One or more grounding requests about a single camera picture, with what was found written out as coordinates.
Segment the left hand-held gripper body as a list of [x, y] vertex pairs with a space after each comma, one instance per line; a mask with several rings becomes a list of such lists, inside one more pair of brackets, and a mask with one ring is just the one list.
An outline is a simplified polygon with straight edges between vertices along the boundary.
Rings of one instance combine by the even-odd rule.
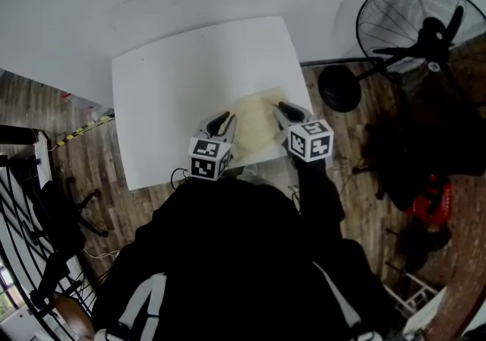
[[232, 142], [232, 131], [214, 137], [197, 131], [189, 143], [190, 176], [216, 181], [230, 163]]

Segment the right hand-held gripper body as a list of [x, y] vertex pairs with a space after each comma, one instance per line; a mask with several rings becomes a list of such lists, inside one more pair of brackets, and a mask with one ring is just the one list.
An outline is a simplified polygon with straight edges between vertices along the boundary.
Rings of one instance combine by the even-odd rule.
[[285, 120], [282, 128], [286, 132], [287, 150], [306, 163], [332, 155], [334, 131], [325, 120]]

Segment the beige shorts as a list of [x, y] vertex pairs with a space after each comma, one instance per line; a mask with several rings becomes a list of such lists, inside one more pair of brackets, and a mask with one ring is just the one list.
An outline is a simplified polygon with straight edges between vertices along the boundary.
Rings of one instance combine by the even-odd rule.
[[284, 100], [286, 95], [283, 89], [273, 87], [245, 96], [228, 108], [237, 119], [233, 156], [238, 162], [277, 146], [281, 131], [273, 114], [273, 108]]

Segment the person's right forearm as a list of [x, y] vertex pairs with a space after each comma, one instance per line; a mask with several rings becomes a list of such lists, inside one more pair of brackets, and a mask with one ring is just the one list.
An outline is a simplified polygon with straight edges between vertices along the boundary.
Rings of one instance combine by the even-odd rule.
[[298, 174], [300, 211], [307, 220], [330, 220], [340, 223], [345, 212], [336, 185], [326, 171], [326, 160], [305, 162], [292, 158]]

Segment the black standing fan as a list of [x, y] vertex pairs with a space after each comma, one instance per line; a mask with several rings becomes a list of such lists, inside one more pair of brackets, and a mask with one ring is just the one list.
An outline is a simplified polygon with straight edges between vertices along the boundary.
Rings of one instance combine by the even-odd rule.
[[486, 13], [471, 0], [365, 0], [355, 36], [370, 69], [355, 74], [343, 62], [319, 74], [321, 99], [336, 112], [350, 112], [361, 100], [361, 81], [380, 74], [410, 92], [433, 74], [452, 85], [460, 49], [486, 38]]

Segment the person's white shoe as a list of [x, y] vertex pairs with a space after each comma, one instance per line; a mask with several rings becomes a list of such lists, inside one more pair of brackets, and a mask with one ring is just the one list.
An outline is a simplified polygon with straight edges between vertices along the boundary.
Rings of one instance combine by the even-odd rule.
[[273, 185], [272, 182], [265, 179], [258, 173], [258, 165], [245, 166], [241, 174], [238, 176], [238, 179], [254, 185]]

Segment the person's black jacket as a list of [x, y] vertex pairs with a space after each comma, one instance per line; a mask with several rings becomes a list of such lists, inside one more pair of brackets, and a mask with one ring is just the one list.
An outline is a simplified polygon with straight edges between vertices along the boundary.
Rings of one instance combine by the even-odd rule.
[[351, 341], [385, 336], [393, 304], [340, 223], [307, 220], [280, 190], [181, 185], [121, 249], [93, 307], [115, 329], [135, 289], [166, 275], [156, 340]]

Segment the black bag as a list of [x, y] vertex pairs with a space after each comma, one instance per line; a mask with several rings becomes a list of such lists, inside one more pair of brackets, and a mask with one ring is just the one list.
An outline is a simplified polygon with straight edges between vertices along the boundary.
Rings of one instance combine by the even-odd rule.
[[425, 194], [431, 176], [486, 173], [486, 118], [442, 79], [399, 89], [398, 108], [365, 125], [379, 193], [401, 211]]

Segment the black office chair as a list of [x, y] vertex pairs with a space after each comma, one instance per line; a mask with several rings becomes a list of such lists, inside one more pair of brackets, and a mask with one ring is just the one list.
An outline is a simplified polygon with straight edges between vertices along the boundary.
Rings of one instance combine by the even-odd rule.
[[106, 230], [98, 230], [82, 217], [82, 212], [87, 208], [88, 203], [94, 197], [99, 198], [101, 191], [95, 189], [81, 202], [77, 202], [74, 199], [71, 188], [74, 183], [75, 178], [73, 176], [68, 177], [65, 179], [65, 189], [62, 190], [54, 181], [48, 181], [41, 189], [35, 192], [36, 205], [34, 212], [41, 226], [43, 228], [48, 226], [54, 230], [84, 226], [99, 237], [107, 237], [109, 233]]

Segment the white folding rack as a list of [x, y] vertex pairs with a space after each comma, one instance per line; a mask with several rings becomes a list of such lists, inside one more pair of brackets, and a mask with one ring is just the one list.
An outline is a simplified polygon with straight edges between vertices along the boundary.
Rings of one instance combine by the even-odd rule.
[[395, 301], [394, 308], [405, 318], [417, 314], [439, 293], [434, 287], [405, 271], [400, 273], [395, 289], [386, 284], [383, 287]]

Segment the black metal stair railing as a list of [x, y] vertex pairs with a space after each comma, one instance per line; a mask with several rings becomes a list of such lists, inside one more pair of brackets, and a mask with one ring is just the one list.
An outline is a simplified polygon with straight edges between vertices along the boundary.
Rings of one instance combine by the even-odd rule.
[[40, 311], [30, 300], [30, 292], [38, 288], [47, 258], [52, 254], [48, 240], [40, 238], [35, 245], [24, 230], [22, 223], [27, 227], [36, 223], [32, 206], [11, 171], [0, 168], [0, 263], [10, 274], [31, 316], [36, 318], [39, 329], [32, 331], [32, 337], [39, 341], [86, 341], [68, 325], [58, 309]]

